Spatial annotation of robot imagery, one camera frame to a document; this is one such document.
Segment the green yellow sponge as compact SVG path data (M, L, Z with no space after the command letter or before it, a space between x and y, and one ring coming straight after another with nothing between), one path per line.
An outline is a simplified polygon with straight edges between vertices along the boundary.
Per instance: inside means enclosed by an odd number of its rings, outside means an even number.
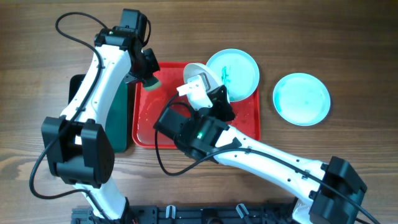
M145 82L143 83L142 86L146 91L153 91L161 86L161 82L159 81L158 78L151 77L151 78L145 80Z

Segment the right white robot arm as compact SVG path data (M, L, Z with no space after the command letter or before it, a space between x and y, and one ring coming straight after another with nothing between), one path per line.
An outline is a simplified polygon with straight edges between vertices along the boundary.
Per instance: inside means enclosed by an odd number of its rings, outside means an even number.
M352 165L339 157L324 163L288 154L249 138L210 115L215 93L228 103L226 87L204 72L184 75L179 95L186 96L196 116L184 121L175 145L188 157L214 160L276 184L297 197L292 218L299 223L354 223L367 187Z

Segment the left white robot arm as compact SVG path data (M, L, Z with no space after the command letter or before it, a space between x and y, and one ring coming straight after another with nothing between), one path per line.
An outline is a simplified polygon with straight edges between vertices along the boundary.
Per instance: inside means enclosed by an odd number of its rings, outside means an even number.
M91 46L94 56L75 96L58 118L45 118L42 137L50 173L74 186L93 207L101 223L134 223L134 212L111 177L114 150L106 135L108 112L122 80L160 83L154 53L145 48L150 32L132 26L104 28Z

